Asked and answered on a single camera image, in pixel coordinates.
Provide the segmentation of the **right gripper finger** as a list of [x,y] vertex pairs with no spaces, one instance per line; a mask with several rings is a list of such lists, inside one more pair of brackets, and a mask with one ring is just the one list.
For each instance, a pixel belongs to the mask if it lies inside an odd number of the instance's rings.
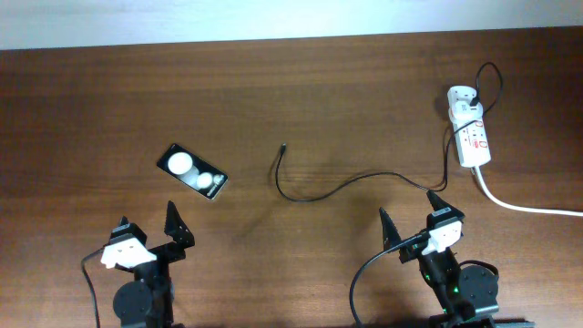
[[441,199],[433,190],[427,191],[426,196],[434,211],[444,210],[451,207],[449,203]]
[[393,247],[400,245],[402,239],[393,220],[383,207],[379,208],[379,215],[382,223],[384,250],[388,251]]

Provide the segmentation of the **black smartphone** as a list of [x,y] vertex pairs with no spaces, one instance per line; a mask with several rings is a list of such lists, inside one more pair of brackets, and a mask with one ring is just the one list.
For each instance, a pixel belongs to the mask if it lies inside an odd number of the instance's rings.
[[226,172],[177,143],[161,155],[157,167],[207,200],[215,200],[229,181]]

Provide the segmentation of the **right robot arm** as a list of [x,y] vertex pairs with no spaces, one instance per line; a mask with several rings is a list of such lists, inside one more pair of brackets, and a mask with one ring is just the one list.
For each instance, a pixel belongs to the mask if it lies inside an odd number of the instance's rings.
[[403,239],[383,208],[379,209],[384,250],[399,253],[402,263],[417,261],[425,283],[442,307],[441,314],[428,320],[430,327],[534,327],[526,320],[497,321],[499,271],[477,260],[458,261],[451,247],[463,237],[465,214],[429,191],[426,196],[433,211],[426,227]]

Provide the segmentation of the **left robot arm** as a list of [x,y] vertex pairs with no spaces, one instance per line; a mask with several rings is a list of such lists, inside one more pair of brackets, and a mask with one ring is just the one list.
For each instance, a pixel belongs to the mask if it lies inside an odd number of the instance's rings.
[[133,275],[133,280],[122,285],[113,299],[113,310],[122,327],[178,326],[174,321],[175,289],[169,266],[186,258],[185,250],[195,245],[195,239],[172,201],[167,206],[164,233],[171,241],[149,249],[147,234],[122,217],[110,234],[101,262],[109,269]]

